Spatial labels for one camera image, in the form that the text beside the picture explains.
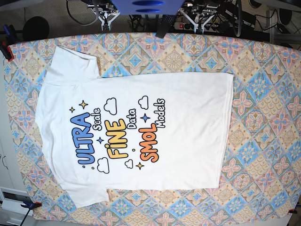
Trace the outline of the robot arm image right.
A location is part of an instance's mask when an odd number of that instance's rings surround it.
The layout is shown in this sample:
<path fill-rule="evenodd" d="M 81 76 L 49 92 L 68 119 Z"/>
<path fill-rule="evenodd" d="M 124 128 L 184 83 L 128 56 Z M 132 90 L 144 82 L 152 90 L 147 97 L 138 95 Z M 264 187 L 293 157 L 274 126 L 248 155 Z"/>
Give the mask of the robot arm image right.
<path fill-rule="evenodd" d="M 213 0 L 186 0 L 178 12 L 188 20 L 194 33 L 204 34 L 216 26 L 219 5 Z"/>

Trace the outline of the robot arm image left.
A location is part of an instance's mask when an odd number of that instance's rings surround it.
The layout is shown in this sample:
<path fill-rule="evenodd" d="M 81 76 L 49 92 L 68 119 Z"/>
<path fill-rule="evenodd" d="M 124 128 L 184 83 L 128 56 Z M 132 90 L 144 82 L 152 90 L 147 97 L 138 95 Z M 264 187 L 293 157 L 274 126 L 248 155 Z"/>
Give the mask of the robot arm image left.
<path fill-rule="evenodd" d="M 87 4 L 87 7 L 96 14 L 95 6 L 98 7 L 98 19 L 101 21 L 102 31 L 111 31 L 112 22 L 120 15 L 119 10 L 110 0 L 93 0 L 92 3 Z"/>

